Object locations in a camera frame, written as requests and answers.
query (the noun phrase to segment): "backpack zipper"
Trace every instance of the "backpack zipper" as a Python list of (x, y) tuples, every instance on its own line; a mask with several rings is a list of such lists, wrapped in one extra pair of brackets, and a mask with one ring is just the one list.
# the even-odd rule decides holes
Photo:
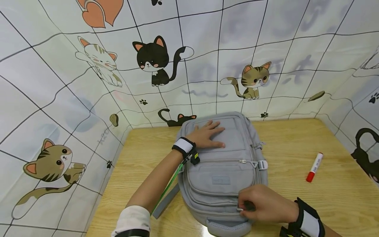
[[(250, 160), (243, 160), (243, 159), (234, 159), (234, 160), (203, 160), (203, 161), (200, 161), (200, 164), (202, 164), (202, 163), (203, 164), (204, 163), (225, 163), (225, 162), (238, 162), (238, 163), (242, 163), (242, 164), (250, 163), (253, 166), (254, 169), (258, 167), (258, 162), (250, 161)], [(214, 197), (217, 197), (217, 196), (236, 197), (236, 196), (238, 196), (238, 194), (226, 195), (226, 194), (214, 194), (214, 193), (200, 191), (200, 190), (196, 189), (195, 187), (193, 187), (193, 185), (192, 185), (192, 183), (190, 182), (190, 179), (189, 179), (189, 169), (186, 169), (186, 170), (187, 170), (186, 175), (188, 176), (188, 184), (189, 184), (190, 188), (193, 191), (195, 191), (196, 193), (207, 195), (207, 196), (214, 196)], [(252, 180), (251, 185), (254, 183), (254, 180), (255, 180), (256, 176), (257, 176), (257, 174), (254, 175), (254, 177), (253, 177), (254, 179)]]

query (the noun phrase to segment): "orange heart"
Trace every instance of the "orange heart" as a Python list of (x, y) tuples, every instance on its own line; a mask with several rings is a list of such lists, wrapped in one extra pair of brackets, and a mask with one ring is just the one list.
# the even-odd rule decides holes
[(104, 15), (96, 3), (87, 3), (87, 9), (82, 13), (84, 21), (94, 28), (105, 28)]
[(103, 7), (105, 21), (113, 26), (114, 20), (124, 4), (124, 0), (97, 0), (97, 2)]

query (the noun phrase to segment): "white wristband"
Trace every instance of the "white wristband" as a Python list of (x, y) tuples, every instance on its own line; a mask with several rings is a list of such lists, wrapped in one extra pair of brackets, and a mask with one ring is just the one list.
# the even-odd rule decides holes
[(310, 237), (318, 237), (320, 234), (320, 225), (318, 219), (313, 217), (308, 212), (304, 211), (303, 222), (300, 230)]
[(185, 151), (186, 153), (190, 152), (193, 148), (193, 146), (191, 145), (191, 143), (187, 142), (186, 140), (184, 139), (181, 139), (179, 138), (175, 144), (175, 146), (178, 146), (180, 147), (181, 149), (183, 149), (183, 151)]

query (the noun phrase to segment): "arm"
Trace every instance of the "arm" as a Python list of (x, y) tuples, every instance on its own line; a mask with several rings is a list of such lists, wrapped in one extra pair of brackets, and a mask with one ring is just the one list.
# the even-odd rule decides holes
[(183, 155), (177, 150), (172, 150), (149, 174), (130, 198), (126, 207), (141, 206), (152, 213), (166, 185), (182, 161)]
[[(246, 211), (245, 201), (253, 202), (256, 210)], [(299, 216), (299, 206), (295, 202), (260, 184), (241, 190), (238, 195), (238, 206), (244, 209), (240, 213), (242, 216), (258, 221), (291, 223), (295, 222)], [(323, 226), (325, 237), (342, 237), (325, 224)]]

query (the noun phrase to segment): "left hand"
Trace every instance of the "left hand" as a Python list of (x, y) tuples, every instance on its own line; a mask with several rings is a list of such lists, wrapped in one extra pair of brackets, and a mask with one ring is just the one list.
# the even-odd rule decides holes
[(198, 126), (195, 126), (195, 130), (188, 134), (186, 138), (191, 142), (196, 143), (198, 148), (224, 148), (225, 144), (219, 141), (211, 141), (210, 137), (213, 134), (222, 132), (225, 130), (224, 127), (217, 127), (220, 125), (220, 122), (213, 123), (212, 120), (209, 120), (202, 128), (199, 129)]

